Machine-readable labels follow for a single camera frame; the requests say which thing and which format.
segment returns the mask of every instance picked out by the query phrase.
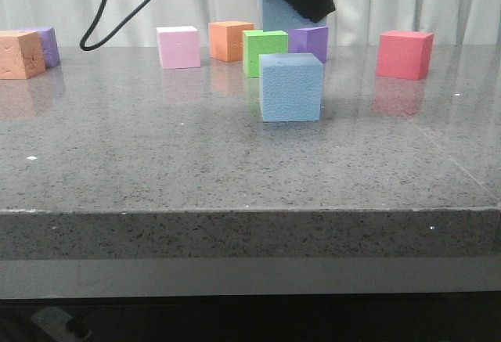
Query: orange cube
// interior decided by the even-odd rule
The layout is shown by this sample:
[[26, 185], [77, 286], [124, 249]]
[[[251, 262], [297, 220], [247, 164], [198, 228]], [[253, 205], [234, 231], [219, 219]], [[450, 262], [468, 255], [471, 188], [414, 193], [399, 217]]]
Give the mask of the orange cube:
[[0, 31], [0, 79], [26, 79], [45, 71], [40, 34]]
[[224, 62], [242, 60], [242, 32], [252, 31], [253, 29], [253, 23], [246, 23], [244, 21], [209, 23], [211, 57]]

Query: black cable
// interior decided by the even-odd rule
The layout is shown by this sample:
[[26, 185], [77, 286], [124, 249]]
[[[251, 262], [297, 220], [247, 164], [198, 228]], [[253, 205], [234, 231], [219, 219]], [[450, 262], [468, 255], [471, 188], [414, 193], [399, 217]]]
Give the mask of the black cable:
[[107, 43], [132, 17], [135, 16], [136, 13], [138, 13], [141, 9], [143, 9], [144, 6], [148, 4], [150, 1], [151, 0], [144, 0], [127, 17], [125, 17], [105, 38], [103, 38], [101, 41], [97, 42], [94, 45], [87, 46], [85, 43], [91, 36], [92, 32], [95, 30], [99, 20], [101, 20], [104, 8], [106, 7], [107, 0], [101, 0], [101, 3], [99, 4], [99, 8], [97, 10], [96, 17], [94, 17], [94, 20], [92, 21], [90, 27], [88, 27], [87, 31], [80, 40], [80, 48], [84, 51], [92, 51]]

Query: pink cube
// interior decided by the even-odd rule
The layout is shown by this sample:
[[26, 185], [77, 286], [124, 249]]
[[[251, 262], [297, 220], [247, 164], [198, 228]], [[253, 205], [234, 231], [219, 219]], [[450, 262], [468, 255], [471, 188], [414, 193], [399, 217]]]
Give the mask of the pink cube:
[[378, 76], [420, 80], [428, 74], [433, 33], [387, 31], [380, 36]]
[[158, 27], [157, 43], [165, 70], [200, 67], [200, 39], [194, 27]]

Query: speckled granite surface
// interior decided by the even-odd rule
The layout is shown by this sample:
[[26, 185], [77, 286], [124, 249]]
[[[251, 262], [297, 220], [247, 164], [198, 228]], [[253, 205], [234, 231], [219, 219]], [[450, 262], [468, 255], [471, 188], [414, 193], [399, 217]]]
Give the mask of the speckled granite surface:
[[207, 52], [61, 49], [1, 81], [0, 260], [498, 250], [499, 50], [437, 47], [422, 81], [376, 54], [331, 50], [310, 123], [262, 123], [258, 79]]

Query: granite table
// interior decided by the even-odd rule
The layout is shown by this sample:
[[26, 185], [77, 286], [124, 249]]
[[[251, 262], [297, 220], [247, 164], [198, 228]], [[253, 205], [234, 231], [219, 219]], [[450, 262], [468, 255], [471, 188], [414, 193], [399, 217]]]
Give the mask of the granite table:
[[501, 290], [500, 48], [331, 48], [302, 123], [206, 49], [60, 51], [0, 80], [0, 299]]

